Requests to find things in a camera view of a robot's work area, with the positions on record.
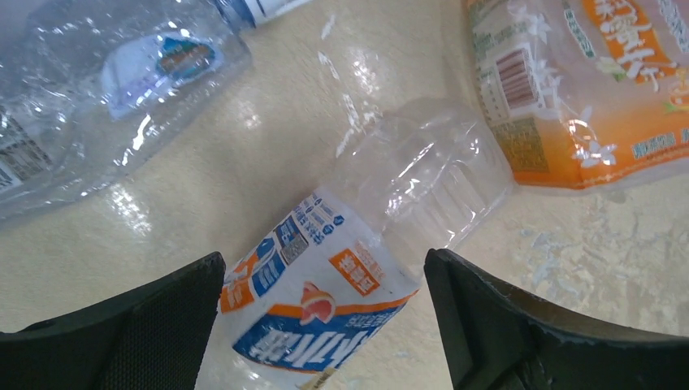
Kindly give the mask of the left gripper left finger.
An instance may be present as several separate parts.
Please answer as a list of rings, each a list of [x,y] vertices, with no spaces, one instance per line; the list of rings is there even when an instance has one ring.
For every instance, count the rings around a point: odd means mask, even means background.
[[[1,334],[3,389],[193,389],[225,261],[206,255],[160,279]]]

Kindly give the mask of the blue white label bottle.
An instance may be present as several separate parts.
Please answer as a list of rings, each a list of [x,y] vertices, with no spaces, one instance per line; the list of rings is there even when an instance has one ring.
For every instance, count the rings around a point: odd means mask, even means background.
[[[320,388],[514,185],[483,117],[420,98],[373,123],[224,276],[199,389]]]

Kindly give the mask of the clear water bottle left edge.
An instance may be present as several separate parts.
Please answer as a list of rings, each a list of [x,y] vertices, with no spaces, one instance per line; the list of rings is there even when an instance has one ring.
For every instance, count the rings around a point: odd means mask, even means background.
[[[1,223],[138,168],[251,62],[297,1],[4,1]]]

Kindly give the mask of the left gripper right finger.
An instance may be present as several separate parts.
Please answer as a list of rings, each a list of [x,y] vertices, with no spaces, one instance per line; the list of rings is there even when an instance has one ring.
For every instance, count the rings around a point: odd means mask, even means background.
[[[688,339],[586,316],[447,249],[424,274],[455,389],[685,389]]]

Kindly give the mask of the orange label bottle far left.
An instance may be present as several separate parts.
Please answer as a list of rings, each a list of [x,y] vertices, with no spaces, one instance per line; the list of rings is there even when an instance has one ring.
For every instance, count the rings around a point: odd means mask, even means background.
[[[521,185],[688,171],[685,1],[468,1],[477,92]]]

